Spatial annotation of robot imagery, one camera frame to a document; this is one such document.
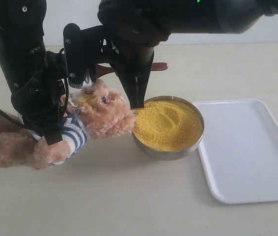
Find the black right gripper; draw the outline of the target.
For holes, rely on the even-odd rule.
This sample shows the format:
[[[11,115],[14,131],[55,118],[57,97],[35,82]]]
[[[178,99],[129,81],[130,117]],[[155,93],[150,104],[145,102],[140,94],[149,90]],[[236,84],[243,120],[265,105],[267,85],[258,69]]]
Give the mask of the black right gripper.
[[[105,34],[104,62],[117,74],[128,97],[131,110],[144,108],[150,77],[148,68],[154,57],[154,47],[136,44],[112,34]]]

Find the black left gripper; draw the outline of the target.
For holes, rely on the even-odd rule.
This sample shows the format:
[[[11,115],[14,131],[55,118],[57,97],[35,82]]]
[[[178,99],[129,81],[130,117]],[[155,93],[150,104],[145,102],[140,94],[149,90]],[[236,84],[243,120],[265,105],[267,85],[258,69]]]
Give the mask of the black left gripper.
[[[63,51],[47,51],[45,67],[40,67],[25,85],[12,92],[11,102],[24,125],[41,125],[47,145],[63,140],[60,97],[65,94],[66,78]]]

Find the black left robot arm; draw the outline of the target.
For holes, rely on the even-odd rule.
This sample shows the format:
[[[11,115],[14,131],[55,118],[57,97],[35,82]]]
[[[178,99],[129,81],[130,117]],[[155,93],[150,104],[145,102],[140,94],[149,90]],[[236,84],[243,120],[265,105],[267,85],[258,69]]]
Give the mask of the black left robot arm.
[[[0,0],[0,67],[24,125],[53,145],[62,141],[68,83],[59,54],[45,48],[46,9],[44,0]]]

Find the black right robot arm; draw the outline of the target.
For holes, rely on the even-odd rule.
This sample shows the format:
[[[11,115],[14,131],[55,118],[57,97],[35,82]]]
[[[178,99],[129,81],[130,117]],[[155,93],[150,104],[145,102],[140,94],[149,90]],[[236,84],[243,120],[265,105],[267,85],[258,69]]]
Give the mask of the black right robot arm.
[[[122,58],[116,72],[136,110],[144,107],[154,49],[171,34],[240,34],[276,14],[278,0],[103,0],[97,16]]]

